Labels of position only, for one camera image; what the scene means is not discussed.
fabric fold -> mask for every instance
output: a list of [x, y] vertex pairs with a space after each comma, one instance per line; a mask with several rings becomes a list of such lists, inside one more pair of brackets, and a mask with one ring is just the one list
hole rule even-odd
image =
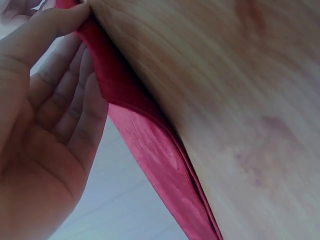
[[[56, 0], [71, 8], [75, 0]], [[89, 48], [109, 117], [190, 240], [222, 240], [187, 152], [160, 107], [91, 16], [78, 30]]]

skin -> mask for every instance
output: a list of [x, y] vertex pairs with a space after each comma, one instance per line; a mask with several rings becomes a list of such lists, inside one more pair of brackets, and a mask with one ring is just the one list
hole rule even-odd
[[72, 33], [89, 14], [86, 4], [45, 10], [0, 41], [0, 239], [47, 239], [83, 194], [108, 114]]
[[42, 0], [0, 0], [0, 37], [7, 36], [43, 10], [53, 8], [56, 3], [55, 0], [41, 2]]

finger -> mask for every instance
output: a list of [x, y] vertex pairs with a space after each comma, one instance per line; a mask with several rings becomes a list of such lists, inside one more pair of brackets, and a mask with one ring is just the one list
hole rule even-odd
[[62, 144], [67, 144], [69, 142], [76, 129], [83, 111], [86, 82], [90, 74], [94, 73], [94, 71], [95, 67], [92, 56], [86, 48], [81, 60], [79, 83], [75, 89], [71, 105], [53, 130], [53, 134]]
[[75, 54], [69, 69], [54, 89], [52, 95], [38, 108], [35, 113], [36, 122], [44, 129], [51, 131], [68, 109], [79, 82], [81, 59], [86, 49], [83, 43]]
[[68, 70], [81, 43], [81, 39], [74, 33], [65, 36], [38, 72], [31, 77], [28, 100], [34, 110], [50, 97]]
[[56, 37], [74, 32], [89, 16], [82, 3], [70, 9], [51, 8], [33, 17], [0, 42], [0, 63], [15, 60], [15, 68], [31, 68]]
[[85, 85], [83, 111], [67, 148], [87, 174], [92, 167], [108, 115], [108, 104], [102, 98], [96, 75]]

light wooden board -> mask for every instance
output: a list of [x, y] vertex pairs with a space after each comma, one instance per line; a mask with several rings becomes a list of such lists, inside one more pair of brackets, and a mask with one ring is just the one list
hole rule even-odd
[[88, 0], [180, 134], [226, 240], [320, 236], [320, 1]]

red satin cloth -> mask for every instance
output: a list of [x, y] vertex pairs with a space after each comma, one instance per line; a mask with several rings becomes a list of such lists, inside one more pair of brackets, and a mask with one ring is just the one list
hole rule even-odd
[[[71, 8], [75, 0], [56, 0]], [[78, 30], [93, 56], [109, 116], [144, 174], [190, 240], [222, 240], [182, 142], [94, 16]]]

